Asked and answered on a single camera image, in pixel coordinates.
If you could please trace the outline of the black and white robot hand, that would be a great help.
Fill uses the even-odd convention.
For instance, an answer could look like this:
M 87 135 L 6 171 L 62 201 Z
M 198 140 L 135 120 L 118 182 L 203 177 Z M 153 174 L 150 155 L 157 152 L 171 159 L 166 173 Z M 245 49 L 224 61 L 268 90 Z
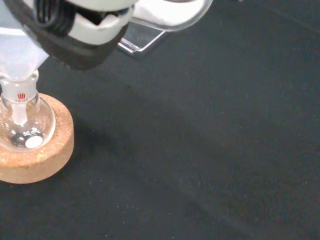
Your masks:
M 117 47 L 133 17 L 135 0 L 5 0 L 32 41 L 75 70 L 99 66 Z

